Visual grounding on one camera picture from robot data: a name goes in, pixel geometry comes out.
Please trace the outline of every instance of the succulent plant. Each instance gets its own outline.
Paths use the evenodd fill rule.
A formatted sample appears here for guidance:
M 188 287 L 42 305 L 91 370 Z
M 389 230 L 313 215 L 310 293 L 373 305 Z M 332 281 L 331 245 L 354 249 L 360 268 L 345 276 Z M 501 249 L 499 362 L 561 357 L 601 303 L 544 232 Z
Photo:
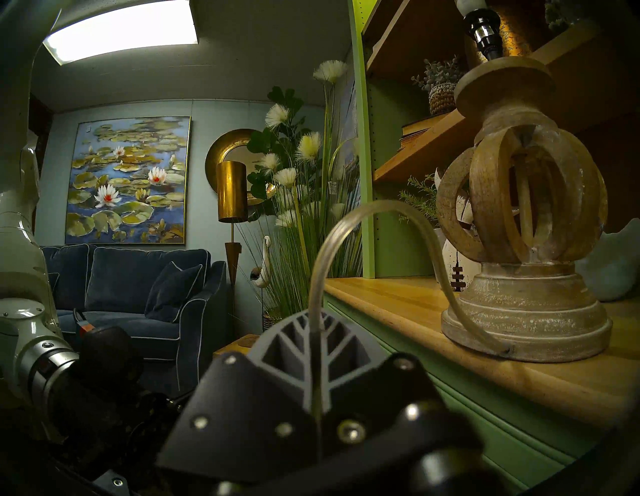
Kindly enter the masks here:
M 456 84 L 463 75 L 459 62 L 460 58 L 457 55 L 452 60 L 447 60 L 444 63 L 430 62 L 425 59 L 426 70 L 424 71 L 424 77 L 419 74 L 413 76 L 411 80 L 425 92 L 430 92 L 432 88 L 440 84 Z

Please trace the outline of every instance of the painting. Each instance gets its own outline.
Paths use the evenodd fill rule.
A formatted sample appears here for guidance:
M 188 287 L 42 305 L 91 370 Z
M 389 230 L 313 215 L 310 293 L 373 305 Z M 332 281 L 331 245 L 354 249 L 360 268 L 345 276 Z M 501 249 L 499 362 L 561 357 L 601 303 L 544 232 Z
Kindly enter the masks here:
M 185 243 L 191 118 L 78 125 L 65 244 Z

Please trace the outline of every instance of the sofa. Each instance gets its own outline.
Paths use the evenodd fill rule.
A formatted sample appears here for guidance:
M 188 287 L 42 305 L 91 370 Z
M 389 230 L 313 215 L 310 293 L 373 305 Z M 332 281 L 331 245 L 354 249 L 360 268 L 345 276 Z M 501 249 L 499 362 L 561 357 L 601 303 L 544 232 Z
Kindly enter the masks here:
M 234 340 L 227 309 L 227 265 L 211 264 L 207 250 L 75 244 L 44 246 L 42 252 L 67 342 L 76 350 L 80 347 L 74 309 L 95 327 L 121 327 L 144 358 L 140 384 L 150 391 L 177 397 L 191 390 L 213 352 Z M 169 265 L 172 271 L 191 275 L 188 297 L 173 309 L 175 318 L 149 318 L 145 312 L 149 315 L 150 294 L 157 293 L 159 285 L 163 289 L 162 274 Z

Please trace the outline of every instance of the white pom-pom flower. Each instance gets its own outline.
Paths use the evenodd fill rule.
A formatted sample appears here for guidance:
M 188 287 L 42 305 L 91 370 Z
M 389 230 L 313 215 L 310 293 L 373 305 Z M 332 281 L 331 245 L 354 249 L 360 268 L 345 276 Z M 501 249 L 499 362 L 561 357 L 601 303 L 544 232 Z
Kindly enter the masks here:
M 296 183 L 297 175 L 298 172 L 293 167 L 289 167 L 288 169 L 282 169 L 276 172 L 273 178 L 285 188 L 291 189 Z
M 312 162 L 316 160 L 320 146 L 322 145 L 322 138 L 319 132 L 312 132 L 305 134 L 298 144 L 296 150 L 296 158 L 302 162 Z
M 267 117 L 264 118 L 266 125 L 270 128 L 274 128 L 280 124 L 285 123 L 289 119 L 289 109 L 283 107 L 279 103 L 276 103 L 267 112 Z
M 298 220 L 294 210 L 287 210 L 276 217 L 277 227 L 295 227 Z
M 270 153 L 262 157 L 258 162 L 258 165 L 261 165 L 262 167 L 266 167 L 271 171 L 271 173 L 274 173 L 278 168 L 278 166 L 280 165 L 280 160 L 276 154 Z
M 331 84 L 347 72 L 347 65 L 341 60 L 326 60 L 314 71 L 314 78 Z

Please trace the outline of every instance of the clear plastic tube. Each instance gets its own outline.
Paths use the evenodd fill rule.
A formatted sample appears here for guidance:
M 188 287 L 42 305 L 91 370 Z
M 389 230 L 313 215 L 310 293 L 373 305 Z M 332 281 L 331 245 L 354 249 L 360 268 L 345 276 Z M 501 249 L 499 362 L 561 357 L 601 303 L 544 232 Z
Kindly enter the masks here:
M 314 265 L 314 271 L 311 275 L 311 288 L 309 291 L 308 315 L 312 337 L 319 335 L 318 333 L 320 332 L 320 310 L 324 294 L 324 280 L 329 273 L 329 267 L 331 266 L 340 245 L 364 218 L 373 214 L 389 211 L 400 212 L 418 226 L 418 230 L 427 244 L 429 256 L 431 257 L 438 279 L 441 281 L 449 280 L 444 266 L 444 260 L 442 259 L 442 251 L 440 250 L 438 236 L 424 215 L 413 207 L 410 207 L 406 203 L 399 202 L 398 200 L 377 200 L 366 205 L 361 205 L 354 211 L 345 215 L 345 217 L 343 217 L 334 226 L 326 237 L 326 240 L 318 253 L 316 263 Z M 460 323 L 469 332 L 469 334 L 500 355 L 506 355 L 509 353 L 509 345 L 507 343 L 491 336 L 487 331 L 473 322 L 466 313 L 464 313 L 449 285 L 443 284 L 442 291 L 447 297 L 447 300 L 449 300 L 451 309 L 455 312 L 458 320 L 460 320 Z

